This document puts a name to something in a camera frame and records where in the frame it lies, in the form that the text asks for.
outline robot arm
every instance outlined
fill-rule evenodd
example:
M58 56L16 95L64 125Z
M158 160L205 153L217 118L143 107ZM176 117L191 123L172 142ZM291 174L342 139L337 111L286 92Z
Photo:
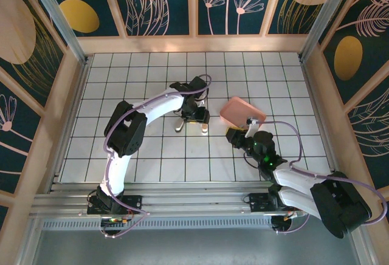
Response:
M351 183L321 179L306 171L291 168L276 154L273 135L266 131L248 131L229 128L226 134L234 148L243 149L258 163L262 177L271 181L269 197L277 209L295 207L321 219L325 227L336 237L347 233L371 218L371 210ZM341 172L328 176L346 178Z
M189 84L188 83L173 83L162 94L156 97L166 94L162 99L152 101L153 98L138 102L130 105L126 101L120 102L110 121L105 128L104 135L107 136L114 124L121 118L122 115L129 110L146 105L146 102L150 102L143 109L138 109L130 113L113 131L108 140L108 148L113 151L113 159L109 168L109 185L113 195L117 198L121 198L124 192L124 179L131 156L140 148L146 127L155 119L169 113L171 111L181 110L181 118L184 122L198 122L203 125L209 123L209 112L205 107L199 107L196 101L200 98L202 93L190 94L190 95L169 95L174 92L191 92L205 88L207 83L200 77L195 77ZM98 206L100 210L110 212L112 214L120 211L120 206L112 201L110 193L107 188L106 175L96 191L97 198L99 200Z

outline white tile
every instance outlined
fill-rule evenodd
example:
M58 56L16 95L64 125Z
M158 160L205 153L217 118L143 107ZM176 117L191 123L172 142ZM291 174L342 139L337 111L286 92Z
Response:
M74 137L95 136L98 118L78 118L75 124Z
M326 157L306 157L305 159L309 171L322 174L329 174L331 172Z
M251 167L243 158L234 159L235 163L235 173L237 181L260 181L260 172L258 169Z
M266 81L263 66L246 66L247 81Z
M265 81L248 81L247 85L249 87L249 96L253 97L262 97L268 98L269 92L267 90L267 84Z
M283 157L297 157L300 152L297 136L278 136L278 144Z
M306 88L304 81L289 81L287 83L291 97L304 97L308 98L308 89Z
M207 58L207 66L225 65L223 52L207 52L205 56Z
M185 181L185 159L162 159L161 182Z
M137 159L131 158L127 166L126 175L124 176L124 183L135 182L136 166L137 166Z
M294 119L294 116L274 116L274 121L286 122L292 125L295 129L297 129L297 123ZM277 129L277 135L279 136L294 136L296 133L293 129L285 124L276 123L275 127Z
M298 131L301 135L319 135L316 118L314 116L296 116Z
M162 136L162 130L164 128L164 118L159 117L147 125L145 130L145 136Z
M207 134L202 133L201 124L187 123L186 136L207 136Z
M288 81L303 81L304 75L300 66L284 66L285 77Z
M110 117L100 117L97 123L96 136L104 136L104 130L107 127Z
M92 67L89 72L88 83L105 83L108 72L109 67Z
M167 66L168 53L151 53L149 66Z
M266 116L273 115L270 98L250 98L250 104L265 113Z
M178 81L180 83L187 81L187 68L185 66L168 67L168 81Z
M88 172L86 173L85 182L100 183L104 178L106 166L107 166L106 159L92 159L89 162Z
M129 66L148 66L149 53L132 53Z
M187 54L182 53L169 53L168 66L186 66Z
M243 52L245 66L263 66L261 52Z
M145 97L146 83L127 83L125 99L143 99Z
M131 53L114 53L112 57L111 67L113 66L129 66Z
M282 66L265 66L266 80L285 81L284 69Z
M232 157L232 146L225 136L209 137L210 157Z
M309 98L292 98L292 104L295 115L314 115Z
M166 83L147 83L146 84L146 98L151 98L159 95L166 90Z
M123 99L126 83L107 83L104 99Z
M227 104L228 99L226 98L209 98L208 99L208 111L211 116L219 116L220 110Z
M227 87L228 95L230 98L234 96L247 98L249 96L249 93L247 91L247 83L245 81L228 81Z
M160 159L138 159L135 182L159 182Z
M284 66L299 66L298 55L295 52L281 52L281 61Z
M87 83L83 99L102 99L105 83Z
M225 136L229 126L220 117L210 117L208 133L210 136Z
M293 160L297 160L298 157L297 156L295 156L295 157L283 157L283 159L287 160L288 162L292 162ZM293 167L307 170L305 159L306 159L305 157L302 157L301 161L293 163Z
M127 81L141 81L146 82L147 79L147 67L131 67L128 71Z
M187 67L187 81L192 81L198 75L204 75L207 71L205 66L189 66Z
M289 91L285 81L268 81L267 87L271 98L289 98Z
M111 53L95 53L92 67L110 66L112 60Z
M187 137L187 157L209 157L208 137Z
M208 182L210 180L209 159L187 159L186 166L187 182Z
M164 136L185 136L186 124L182 127L181 132L176 132L175 127L177 121L181 120L180 117L165 117L164 121Z
M108 81L120 82L127 81L128 67L111 67L109 69Z
M105 137L95 137L91 159L106 159L107 153L104 151Z
M84 182L89 160L66 160L62 173L62 183Z
M326 156L322 138L320 136L302 136L301 141L303 142L305 156Z
M243 66L242 52L224 52L226 66Z
M91 157L92 137L73 137L67 157L70 159L88 159Z
M212 81L225 81L224 66L207 66L207 74L211 76Z
M187 60L188 66L205 66L205 53L189 52Z
M82 100L79 117L98 117L102 100Z
M211 181L235 181L233 159L210 159Z
M163 158L185 158L184 137L164 137L162 141Z
M264 66L282 66L278 52L262 52L262 60Z
M116 106L123 101L122 99L104 99L102 104L102 110L100 111L100 117L111 117L114 113Z
M144 137L142 145L138 151L140 159L160 159L162 152L161 137Z
M289 98L271 98L273 115L294 115Z
M244 66L227 66L225 70L228 81L246 81Z
M154 66L148 68L147 82L149 81L166 81L167 67L165 66Z
M215 81L209 87L208 98L227 98L227 83Z
M274 117L273 116L267 116L266 117L266 120L265 122L272 122L274 121ZM263 130L263 131L267 131L273 135L276 135L276 132L275 132L275 124L274 123L263 123L261 126L260 126L260 130Z

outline metal bracket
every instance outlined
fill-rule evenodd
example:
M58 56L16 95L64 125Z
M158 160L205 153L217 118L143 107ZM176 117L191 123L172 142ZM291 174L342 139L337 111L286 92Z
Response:
M141 195L124 195L121 198L121 201L128 206L142 209L142 197ZM87 210L88 215L110 215L110 212L104 210L102 202L98 199L97 196L91 196L89 198L89 205ZM128 209L121 207L118 215L127 215Z
M277 205L269 197L268 193L251 193L249 204L251 212L274 212L277 211Z

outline floral wallpaper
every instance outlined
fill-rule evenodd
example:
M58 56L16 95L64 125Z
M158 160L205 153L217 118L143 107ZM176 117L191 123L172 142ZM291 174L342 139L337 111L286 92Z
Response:
M346 103L389 61L389 0L354 0L323 53Z
M63 52L28 0L0 0L0 68L45 106Z
M198 34L259 34L269 0L198 0Z
M0 190L14 193L40 117L0 83Z
M376 189L389 186L389 77L348 113Z

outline purple cable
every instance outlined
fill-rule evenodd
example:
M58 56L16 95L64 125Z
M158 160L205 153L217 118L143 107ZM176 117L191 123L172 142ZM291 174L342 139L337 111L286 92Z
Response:
M357 180L351 180L351 179L341 178L341 177L318 175L318 174L310 173L310 172L307 172L307 171L300 171L299 169L296 169L295 167L293 167L294 163L297 163L297 162L299 162L301 160L302 153L303 153L303 143L301 141L301 136L299 135L298 131L295 129L295 127L293 125L291 125L291 124L289 124L287 122L282 122L282 121L260 122L260 123L261 124L268 124L268 123L281 123L281 124L285 124L285 125L289 126L290 128L292 128L293 131L296 133L296 136L297 136L297 139L298 139L298 144L300 146L300 151L299 151L299 154L298 154L298 159L297 160L292 160L289 163L289 167L291 168L291 170L293 170L293 171L295 171L295 172L297 172L297 173L299 173L301 175L305 175L305 176L309 176L309 177L313 177L313 178L327 179L327 180L340 181L340 182L346 182L346 183L360 185L360 186L363 186L363 187L369 189L373 193L375 193L381 199L382 206L383 206L384 209L382 210L382 213L376 219L373 219L371 221L367 221L367 222L364 223L364 225L376 224L377 222L381 221L385 217L385 215L387 214L387 211L388 211L388 204L387 204L385 198L382 196L382 194L379 193L372 186L370 186L368 184L365 184L363 182L357 181ZM299 230L305 224L306 224L306 222L304 222L303 225L301 225L299 228L297 228L297 229L295 229L293 231L290 231L290 232L295 232L296 230Z
M106 136L106 138L104 140L104 147L103 147L104 151L110 155L108 163L107 163L107 166L106 166L106 169L105 169L105 180L106 180L108 192L109 192L110 196L112 197L112 199L115 200L118 204L120 204L121 206L123 206L123 207L125 207L125 208L127 208L129 210L132 210L134 212L142 213L143 216L137 222L135 222L131 227L129 227L128 229L122 230L120 233L117 233L115 235L108 235L108 234L106 234L105 237L107 237L107 238L116 238L116 237L124 235L125 233L129 232L132 228L134 228L138 223L143 221L150 214L149 212L146 212L146 211L144 211L142 209L131 207L131 206L123 203L122 201L117 199L115 197L115 195L112 193L111 186L109 185L109 169L111 167L111 163L112 163L112 160L113 160L113 158L115 156L115 153L113 151L108 150L108 140L109 140L109 138L112 136L112 133L114 132L116 127L118 127L120 122L122 122L127 116L129 116L131 113L133 113L133 112L135 112L135 111L137 111L139 109L145 108L149 104L152 104L152 103L154 103L154 102L156 102L156 101L158 101L158 100L160 100L162 98L167 98L167 97L171 97L171 96L174 96L174 95L193 95L193 94L202 93L202 92L206 91L210 87L210 85L212 83L212 77L210 75L206 75L206 74L199 75L198 77L200 77L200 78L201 77L207 77L209 79L208 84L204 88L196 90L196 91L189 91L189 92L178 92L178 91L177 92L171 92L171 93L162 94L160 96L152 98L152 99L146 101L145 103L143 103L142 105L136 106L135 108L127 111L126 113L124 113L115 122L115 124L112 126L112 128L108 131L107 136Z

